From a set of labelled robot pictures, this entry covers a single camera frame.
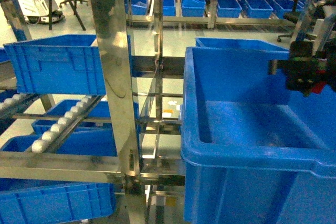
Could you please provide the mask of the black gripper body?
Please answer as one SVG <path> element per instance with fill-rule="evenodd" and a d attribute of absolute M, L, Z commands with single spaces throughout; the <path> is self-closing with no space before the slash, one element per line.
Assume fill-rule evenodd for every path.
<path fill-rule="evenodd" d="M 287 60 L 268 62 L 268 74 L 275 75 L 278 69 L 286 77 L 286 89 L 299 91 L 305 97 L 320 94 L 325 86 L 335 91 L 335 41 L 328 40 L 316 53 L 312 41 L 294 41 Z"/>

